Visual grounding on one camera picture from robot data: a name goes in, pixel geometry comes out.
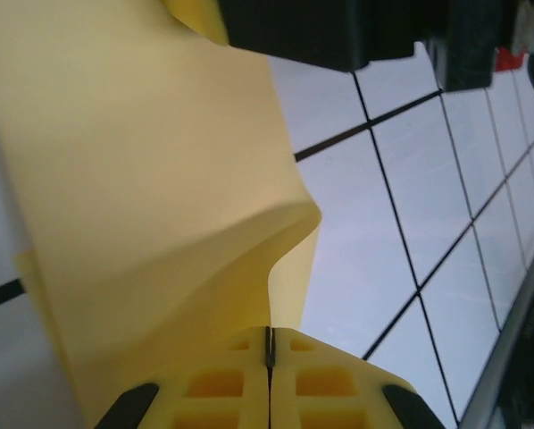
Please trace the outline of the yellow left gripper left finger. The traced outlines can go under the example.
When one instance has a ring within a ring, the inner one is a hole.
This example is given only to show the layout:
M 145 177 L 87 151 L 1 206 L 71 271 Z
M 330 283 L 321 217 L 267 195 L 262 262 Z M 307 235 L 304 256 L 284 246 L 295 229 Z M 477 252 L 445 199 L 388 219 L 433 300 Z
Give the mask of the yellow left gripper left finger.
M 271 328 L 161 368 L 124 390 L 95 429 L 271 429 Z

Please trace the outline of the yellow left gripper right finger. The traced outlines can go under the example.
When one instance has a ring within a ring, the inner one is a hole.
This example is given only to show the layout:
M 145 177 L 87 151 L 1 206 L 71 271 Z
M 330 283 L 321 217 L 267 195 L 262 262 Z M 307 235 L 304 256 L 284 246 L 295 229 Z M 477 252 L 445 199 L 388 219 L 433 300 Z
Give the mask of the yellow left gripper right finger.
M 271 334 L 270 429 L 437 429 L 406 380 L 290 328 Z

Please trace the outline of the yellow cloth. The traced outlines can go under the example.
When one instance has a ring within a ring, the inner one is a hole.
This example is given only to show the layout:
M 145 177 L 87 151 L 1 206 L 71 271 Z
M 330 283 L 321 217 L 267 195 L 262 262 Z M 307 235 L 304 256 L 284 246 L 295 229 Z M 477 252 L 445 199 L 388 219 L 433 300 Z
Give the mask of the yellow cloth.
M 298 323 L 321 215 L 265 57 L 162 0 L 0 0 L 0 149 L 89 426 L 163 367 Z

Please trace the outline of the red connector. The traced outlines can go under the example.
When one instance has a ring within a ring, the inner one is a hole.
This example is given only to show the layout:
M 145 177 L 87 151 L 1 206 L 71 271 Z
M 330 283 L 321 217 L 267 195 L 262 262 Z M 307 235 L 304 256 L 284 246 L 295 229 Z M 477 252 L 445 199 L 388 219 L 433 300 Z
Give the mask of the red connector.
M 527 51 L 522 49 L 520 53 L 514 55 L 508 49 L 499 47 L 496 55 L 495 72 L 517 71 L 523 66 L 524 57 Z

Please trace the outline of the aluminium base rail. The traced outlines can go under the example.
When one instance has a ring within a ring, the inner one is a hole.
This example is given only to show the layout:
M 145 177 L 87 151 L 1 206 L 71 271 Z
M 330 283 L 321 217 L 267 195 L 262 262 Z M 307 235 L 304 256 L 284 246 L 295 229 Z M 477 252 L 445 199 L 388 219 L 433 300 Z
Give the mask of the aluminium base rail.
M 534 429 L 534 260 L 458 429 Z

